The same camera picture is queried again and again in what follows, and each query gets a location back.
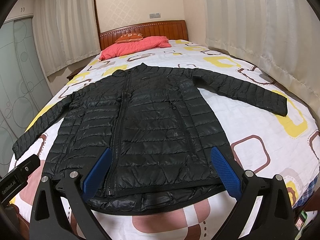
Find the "jacket pocket zipper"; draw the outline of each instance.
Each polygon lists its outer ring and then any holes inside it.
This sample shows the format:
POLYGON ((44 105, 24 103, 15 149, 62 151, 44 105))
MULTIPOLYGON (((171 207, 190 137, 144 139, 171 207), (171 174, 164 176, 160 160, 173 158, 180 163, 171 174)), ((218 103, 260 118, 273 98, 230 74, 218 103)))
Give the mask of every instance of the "jacket pocket zipper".
POLYGON ((172 107, 172 109, 174 111, 175 116, 177 117, 180 129, 182 130, 182 132, 186 136, 187 145, 188 145, 189 151, 191 152, 192 155, 196 155, 196 151, 195 151, 195 148, 194 148, 194 146, 192 144, 190 133, 187 130, 187 127, 186 127, 186 125, 185 125, 185 123, 184 123, 184 121, 182 119, 182 116, 180 115, 180 113, 179 113, 178 109, 176 108, 176 106, 171 101, 170 101, 170 105, 171 105, 171 107, 172 107))
POLYGON ((121 106, 118 116, 118 121, 116 123, 116 133, 115 133, 115 140, 113 144, 113 161, 110 168, 110 172, 107 175, 107 195, 114 195, 114 185, 112 185, 113 181, 113 174, 118 164, 119 159, 119 152, 121 150, 121 139, 122 139, 122 125, 125 117, 125 113, 128 107, 128 98, 129 98, 129 78, 130 72, 127 73, 127 76, 124 81, 124 88, 121 95, 121 106))

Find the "bed sheet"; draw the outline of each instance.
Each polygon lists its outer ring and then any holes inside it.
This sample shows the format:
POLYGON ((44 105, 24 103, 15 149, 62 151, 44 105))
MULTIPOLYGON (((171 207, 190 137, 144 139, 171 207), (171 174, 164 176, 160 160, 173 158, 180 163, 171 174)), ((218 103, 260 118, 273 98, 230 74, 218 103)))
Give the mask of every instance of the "bed sheet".
MULTIPOLYGON (((250 169, 261 177, 271 178, 281 174, 291 204, 296 205, 319 173, 320 132, 306 104, 248 62, 188 41, 170 41, 170 44, 172 48, 151 49, 102 62, 98 62, 97 55, 53 97, 38 116, 73 91, 111 75, 117 69, 129 69, 141 63, 161 67, 203 68, 255 83, 287 97, 286 117, 204 89, 199 90, 219 119, 235 159, 244 169, 250 169)), ((38 154, 41 160, 41 166, 30 176, 28 186, 12 200, 28 221, 42 168, 61 122, 62 119, 43 133, 19 161, 14 156, 12 158, 10 169, 31 154, 38 154)), ((68 201, 64 198, 62 200, 72 227, 83 236, 68 201)), ((94 214, 114 240, 211 239, 235 202, 226 192, 221 192, 199 203, 167 213, 147 216, 94 214)), ((258 197, 241 236, 250 232, 260 203, 261 197, 258 197)))

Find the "orange cushion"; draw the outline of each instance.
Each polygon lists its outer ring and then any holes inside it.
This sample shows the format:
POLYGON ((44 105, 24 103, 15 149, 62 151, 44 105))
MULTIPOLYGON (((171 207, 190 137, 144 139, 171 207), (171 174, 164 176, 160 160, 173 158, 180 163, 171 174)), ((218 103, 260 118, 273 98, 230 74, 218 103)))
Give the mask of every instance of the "orange cushion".
POLYGON ((117 39, 116 43, 141 41, 142 39, 143 35, 141 33, 127 33, 122 35, 119 39, 117 39))

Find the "plaid fabric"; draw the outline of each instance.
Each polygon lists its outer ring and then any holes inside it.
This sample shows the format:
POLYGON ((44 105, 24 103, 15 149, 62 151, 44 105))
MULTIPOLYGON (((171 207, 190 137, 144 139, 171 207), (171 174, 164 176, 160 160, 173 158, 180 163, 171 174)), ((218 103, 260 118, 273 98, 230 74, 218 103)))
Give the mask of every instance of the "plaid fabric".
POLYGON ((296 202, 296 204, 293 206, 293 208, 296 207, 300 207, 303 206, 305 204, 305 202, 308 200, 308 198, 311 197, 312 193, 313 193, 313 189, 317 183, 318 180, 318 176, 316 176, 316 178, 310 182, 307 190, 303 193, 303 195, 301 196, 301 198, 296 202))

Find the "white curtain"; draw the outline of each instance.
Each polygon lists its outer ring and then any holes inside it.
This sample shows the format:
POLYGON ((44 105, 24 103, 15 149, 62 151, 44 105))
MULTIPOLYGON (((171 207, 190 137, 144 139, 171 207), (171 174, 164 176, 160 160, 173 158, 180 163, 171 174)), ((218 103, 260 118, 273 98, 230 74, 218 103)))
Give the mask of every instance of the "white curtain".
POLYGON ((33 32, 46 76, 100 53, 93 0, 35 0, 33 32))
POLYGON ((257 65, 320 125, 320 21, 307 0, 206 0, 208 46, 257 65))

